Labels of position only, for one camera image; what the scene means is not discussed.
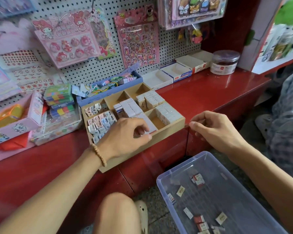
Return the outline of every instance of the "jar lid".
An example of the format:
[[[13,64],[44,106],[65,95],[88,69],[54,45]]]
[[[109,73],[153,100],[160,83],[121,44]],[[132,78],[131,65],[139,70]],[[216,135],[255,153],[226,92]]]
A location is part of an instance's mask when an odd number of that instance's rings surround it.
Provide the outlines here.
[[[213,53],[213,59],[224,62],[234,62],[240,58],[240,53],[233,50],[219,50]]]

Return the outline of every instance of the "floor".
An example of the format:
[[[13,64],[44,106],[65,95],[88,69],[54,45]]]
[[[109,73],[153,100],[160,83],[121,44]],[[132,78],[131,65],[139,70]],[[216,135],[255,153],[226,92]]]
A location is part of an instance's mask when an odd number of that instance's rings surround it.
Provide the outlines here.
[[[269,113],[268,108],[270,107],[265,104],[256,106],[240,130],[240,133],[246,139],[246,141],[261,151],[264,155],[266,155],[265,141],[260,131],[254,124],[254,119],[258,115]],[[246,189],[263,205],[263,207],[265,207],[275,218],[277,218],[270,205],[266,202],[264,197],[262,197],[256,187],[241,169],[233,164],[226,157],[226,155],[216,151],[215,149],[210,150],[210,152],[237,178],[240,183],[246,187]],[[151,187],[134,198],[134,200],[139,199],[146,202],[148,207],[149,234],[179,233],[157,186]],[[92,226],[87,227],[86,230],[82,232],[82,234],[88,233],[92,233]]]

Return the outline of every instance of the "shoe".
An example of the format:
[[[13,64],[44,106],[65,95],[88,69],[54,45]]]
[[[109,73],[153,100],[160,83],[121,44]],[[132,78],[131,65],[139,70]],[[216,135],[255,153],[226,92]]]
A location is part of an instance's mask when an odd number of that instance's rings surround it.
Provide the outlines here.
[[[142,200],[136,201],[135,204],[140,214],[142,234],[148,234],[149,219],[147,214],[147,205]]]
[[[255,119],[255,125],[260,130],[265,140],[267,139],[267,131],[269,130],[271,123],[272,115],[270,114],[263,114]]]

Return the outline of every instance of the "round plastic jar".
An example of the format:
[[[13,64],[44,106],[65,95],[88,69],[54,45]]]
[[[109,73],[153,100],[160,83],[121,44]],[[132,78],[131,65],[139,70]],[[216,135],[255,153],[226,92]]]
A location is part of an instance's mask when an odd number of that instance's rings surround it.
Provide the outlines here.
[[[240,53],[232,50],[220,50],[213,53],[211,73],[219,75],[232,74],[236,69]]]

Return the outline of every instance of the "hand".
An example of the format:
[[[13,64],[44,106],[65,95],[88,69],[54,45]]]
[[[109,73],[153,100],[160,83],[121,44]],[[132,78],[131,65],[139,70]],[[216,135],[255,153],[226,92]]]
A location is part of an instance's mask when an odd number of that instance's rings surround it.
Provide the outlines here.
[[[250,146],[224,114],[204,111],[194,116],[189,126],[196,131],[196,136],[203,136],[211,146],[231,159]]]
[[[152,139],[144,131],[149,131],[149,127],[141,118],[119,119],[97,144],[101,156],[109,160],[136,151]]]

